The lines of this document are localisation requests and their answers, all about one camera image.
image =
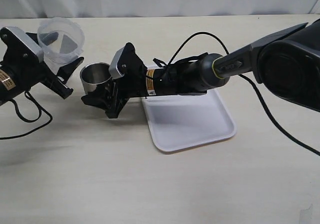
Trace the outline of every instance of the yellow label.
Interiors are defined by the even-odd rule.
[[[5,86],[6,90],[13,89],[16,85],[10,76],[3,70],[0,70],[0,81]]]
[[[147,70],[147,73],[146,75],[153,78],[154,77],[154,70]],[[156,92],[155,92],[155,87],[154,87],[154,80],[151,80],[149,78],[146,78],[145,79],[145,85],[146,85],[146,90],[148,92],[148,95],[156,95]]]

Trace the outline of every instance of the transparent plastic container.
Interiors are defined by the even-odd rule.
[[[78,24],[65,18],[52,18],[41,22],[37,39],[44,56],[59,68],[83,52],[85,35]]]

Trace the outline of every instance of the white tray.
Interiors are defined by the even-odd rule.
[[[142,98],[142,104],[152,140],[162,152],[226,140],[237,131],[217,90],[202,96]]]

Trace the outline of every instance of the table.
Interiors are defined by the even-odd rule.
[[[117,120],[81,102],[79,72],[110,63],[132,42],[148,65],[168,61],[192,33],[208,31],[234,51],[317,15],[73,19],[85,33],[84,63],[72,76],[74,93],[61,99],[44,86],[31,93],[53,114],[48,127],[0,142],[0,223],[298,223],[313,205],[320,219],[320,159],[282,135],[251,86],[239,77],[220,88],[238,132],[228,141],[165,155],[154,147],[139,99]],[[0,20],[36,32],[41,20]],[[0,43],[0,55],[5,45]],[[180,57],[223,53],[210,37],[191,41]],[[280,124],[320,149],[320,115],[259,88]],[[36,109],[16,98],[27,117]],[[11,103],[0,108],[1,136],[26,132]]]

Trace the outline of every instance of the metal cup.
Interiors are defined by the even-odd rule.
[[[109,64],[104,62],[92,63],[85,66],[80,72],[85,94],[94,91],[98,85],[103,85],[111,75],[109,73]]]

